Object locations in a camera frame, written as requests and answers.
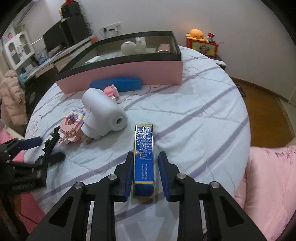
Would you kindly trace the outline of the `white mini massage gun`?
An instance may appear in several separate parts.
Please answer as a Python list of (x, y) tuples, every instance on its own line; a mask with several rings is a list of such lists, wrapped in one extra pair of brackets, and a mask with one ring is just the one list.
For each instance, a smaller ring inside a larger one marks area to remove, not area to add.
[(111, 131), (121, 131), (127, 125), (125, 111), (101, 90), (89, 88), (82, 96), (86, 109), (82, 132), (89, 138), (99, 139)]

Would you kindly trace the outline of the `blue gold rectangular box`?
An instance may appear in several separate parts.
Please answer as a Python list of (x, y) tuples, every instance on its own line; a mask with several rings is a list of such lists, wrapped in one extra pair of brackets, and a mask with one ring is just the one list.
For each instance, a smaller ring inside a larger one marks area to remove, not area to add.
[(154, 196), (153, 125), (136, 125), (134, 137), (134, 168), (132, 194), (135, 198)]

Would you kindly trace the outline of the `pink brick figure small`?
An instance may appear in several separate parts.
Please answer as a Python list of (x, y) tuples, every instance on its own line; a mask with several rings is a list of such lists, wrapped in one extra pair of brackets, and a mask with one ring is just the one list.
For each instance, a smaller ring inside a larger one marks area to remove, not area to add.
[(114, 84), (107, 86), (104, 90), (103, 93), (107, 95), (109, 98), (117, 100), (119, 98), (119, 93)]

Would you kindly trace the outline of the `blue oblong case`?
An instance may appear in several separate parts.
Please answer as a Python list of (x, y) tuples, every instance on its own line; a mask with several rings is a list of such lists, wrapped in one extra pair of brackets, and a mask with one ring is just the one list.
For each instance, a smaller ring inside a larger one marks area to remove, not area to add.
[(104, 90), (109, 85), (114, 85), (117, 88), (118, 92), (128, 92), (140, 90), (142, 88), (142, 81), (140, 78), (117, 77), (96, 80), (90, 83), (90, 87), (101, 90)]

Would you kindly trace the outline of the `pink puffer jacket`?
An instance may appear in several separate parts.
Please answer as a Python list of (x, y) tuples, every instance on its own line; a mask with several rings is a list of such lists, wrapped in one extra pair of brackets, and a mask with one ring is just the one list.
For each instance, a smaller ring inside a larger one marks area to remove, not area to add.
[(1, 80), (1, 115), (15, 126), (28, 123), (25, 92), (13, 70), (7, 71)]

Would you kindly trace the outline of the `pink quilt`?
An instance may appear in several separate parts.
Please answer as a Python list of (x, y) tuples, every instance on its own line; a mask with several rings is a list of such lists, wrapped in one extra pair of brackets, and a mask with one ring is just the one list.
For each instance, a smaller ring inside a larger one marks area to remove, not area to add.
[(234, 199), (267, 240), (276, 240), (295, 213), (295, 146), (251, 147)]

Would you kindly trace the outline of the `white desk with drawers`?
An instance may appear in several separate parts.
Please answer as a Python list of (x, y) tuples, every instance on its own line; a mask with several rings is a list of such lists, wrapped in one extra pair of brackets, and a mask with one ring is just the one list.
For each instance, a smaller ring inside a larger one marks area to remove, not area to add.
[(25, 84), (33, 77), (40, 77), (44, 73), (48, 72), (52, 68), (56, 68), (59, 72), (61, 71), (71, 60), (73, 60), (77, 55), (79, 55), (82, 51), (92, 45), (91, 38), (86, 38), (75, 44), (74, 46), (67, 48), (56, 54), (55, 56), (46, 60), (43, 64), (36, 67), (28, 76), (25, 78), (20, 78), (20, 82)]

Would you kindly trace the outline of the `white glass door cabinet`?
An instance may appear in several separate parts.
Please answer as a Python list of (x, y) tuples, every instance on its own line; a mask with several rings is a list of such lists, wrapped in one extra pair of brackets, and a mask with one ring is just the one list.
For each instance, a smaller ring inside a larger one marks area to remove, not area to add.
[(4, 44), (4, 50), (13, 70), (19, 68), (35, 54), (26, 31), (22, 31), (15, 36), (8, 33), (8, 41)]

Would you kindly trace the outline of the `white striped table cloth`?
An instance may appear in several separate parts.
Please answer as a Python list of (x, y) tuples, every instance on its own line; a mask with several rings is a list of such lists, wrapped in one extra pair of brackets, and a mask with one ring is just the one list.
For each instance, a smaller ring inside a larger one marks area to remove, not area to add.
[[(135, 125), (154, 127), (154, 160), (165, 151), (180, 172), (198, 182), (219, 182), (230, 195), (245, 172), (250, 127), (245, 103), (234, 82), (214, 61), (192, 49), (182, 52), (183, 83), (143, 86), (121, 93), (119, 106), (128, 124), (90, 144), (62, 148), (66, 159), (48, 171), (47, 186), (33, 197), (44, 213), (76, 182), (90, 184), (114, 172), (133, 151)], [(63, 94), (57, 84), (45, 93), (31, 116), (26, 138), (42, 136), (59, 126), (72, 110), (83, 108), (84, 91)], [(153, 200), (130, 197), (115, 204), (116, 240), (177, 240), (179, 205), (167, 202), (156, 163)]]

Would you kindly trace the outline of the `black computer monitor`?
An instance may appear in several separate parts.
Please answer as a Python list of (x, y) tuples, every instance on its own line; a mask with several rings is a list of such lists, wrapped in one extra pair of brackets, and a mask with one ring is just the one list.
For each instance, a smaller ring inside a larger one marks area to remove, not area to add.
[(56, 47), (66, 48), (69, 46), (61, 22), (57, 22), (43, 35), (43, 40), (48, 52)]

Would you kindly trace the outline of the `black computer tower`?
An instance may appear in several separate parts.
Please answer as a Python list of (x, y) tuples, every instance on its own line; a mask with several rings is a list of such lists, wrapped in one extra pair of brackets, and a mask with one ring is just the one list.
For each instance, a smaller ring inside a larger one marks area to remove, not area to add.
[(89, 38), (90, 33), (82, 14), (61, 20), (66, 43), (69, 47)]

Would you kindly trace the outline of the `black bathroom scale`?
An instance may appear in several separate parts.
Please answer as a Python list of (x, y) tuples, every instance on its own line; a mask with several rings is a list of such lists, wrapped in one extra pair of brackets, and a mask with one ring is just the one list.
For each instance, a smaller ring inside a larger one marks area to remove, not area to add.
[(241, 87), (239, 84), (236, 84), (236, 87), (237, 87), (237, 89), (239, 90), (241, 96), (242, 96), (243, 98), (245, 98), (245, 97), (246, 97), (246, 94), (245, 94), (245, 92), (243, 91), (242, 87)]

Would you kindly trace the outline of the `white astronaut figurine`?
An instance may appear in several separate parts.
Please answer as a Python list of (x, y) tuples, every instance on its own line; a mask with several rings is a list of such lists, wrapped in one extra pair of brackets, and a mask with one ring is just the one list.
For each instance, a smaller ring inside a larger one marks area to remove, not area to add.
[(126, 41), (121, 44), (121, 52), (124, 56), (144, 54), (146, 53), (146, 40), (145, 37), (136, 37), (135, 43), (132, 41)]

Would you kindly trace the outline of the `black speaker box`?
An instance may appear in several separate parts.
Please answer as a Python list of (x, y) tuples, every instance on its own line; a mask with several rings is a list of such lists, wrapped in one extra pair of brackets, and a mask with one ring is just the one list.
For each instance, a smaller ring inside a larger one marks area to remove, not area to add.
[(61, 13), (64, 19), (81, 14), (79, 3), (76, 1), (65, 3), (61, 7)]

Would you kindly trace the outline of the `pink black storage box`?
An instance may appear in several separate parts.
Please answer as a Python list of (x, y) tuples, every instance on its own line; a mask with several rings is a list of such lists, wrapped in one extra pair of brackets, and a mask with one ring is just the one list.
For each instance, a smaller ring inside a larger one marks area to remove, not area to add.
[[(135, 43), (136, 37), (145, 37), (144, 54), (124, 56), (121, 44)], [(156, 52), (160, 44), (167, 43), (171, 52)], [(180, 48), (171, 31), (138, 32), (98, 41), (71, 60), (55, 76), (56, 84), (64, 94), (89, 88), (96, 80), (133, 77), (144, 85), (181, 85), (183, 62)]]

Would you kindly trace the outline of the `rose gold metal tin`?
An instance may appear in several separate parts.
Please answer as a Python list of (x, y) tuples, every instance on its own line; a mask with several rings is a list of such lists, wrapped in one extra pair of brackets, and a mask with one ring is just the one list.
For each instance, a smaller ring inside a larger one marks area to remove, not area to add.
[(160, 53), (160, 52), (170, 53), (171, 52), (171, 46), (170, 46), (170, 44), (167, 44), (167, 43), (160, 44), (157, 47), (156, 52), (158, 52), (158, 53)]

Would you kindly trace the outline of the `low black white cabinet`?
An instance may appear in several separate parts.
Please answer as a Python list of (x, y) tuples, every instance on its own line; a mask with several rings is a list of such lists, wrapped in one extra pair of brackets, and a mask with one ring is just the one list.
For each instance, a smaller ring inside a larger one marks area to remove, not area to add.
[(208, 56), (211, 60), (213, 60), (220, 68), (223, 70), (226, 69), (227, 64), (217, 55), (216, 57), (214, 56)]

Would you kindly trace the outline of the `red cartoon storage crate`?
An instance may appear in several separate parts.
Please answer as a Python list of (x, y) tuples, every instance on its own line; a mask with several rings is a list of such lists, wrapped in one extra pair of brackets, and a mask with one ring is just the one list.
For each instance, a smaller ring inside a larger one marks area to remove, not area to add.
[(217, 43), (208, 43), (193, 41), (187, 39), (187, 47), (202, 53), (205, 56), (216, 57), (219, 45)]

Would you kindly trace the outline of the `orange octopus plush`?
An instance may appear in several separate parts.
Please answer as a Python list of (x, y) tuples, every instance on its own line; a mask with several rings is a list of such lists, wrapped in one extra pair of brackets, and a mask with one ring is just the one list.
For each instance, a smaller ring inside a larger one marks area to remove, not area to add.
[(207, 42), (203, 32), (199, 29), (191, 29), (190, 32), (186, 34), (186, 38), (193, 41)]

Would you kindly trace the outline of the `white wall power strip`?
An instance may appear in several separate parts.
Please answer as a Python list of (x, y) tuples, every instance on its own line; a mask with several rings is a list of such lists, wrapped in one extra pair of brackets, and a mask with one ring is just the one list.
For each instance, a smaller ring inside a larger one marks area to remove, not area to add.
[(109, 32), (118, 33), (122, 29), (122, 26), (121, 26), (121, 22), (117, 22), (117, 23), (114, 23), (114, 24), (103, 26), (101, 29), (106, 33), (109, 33)]

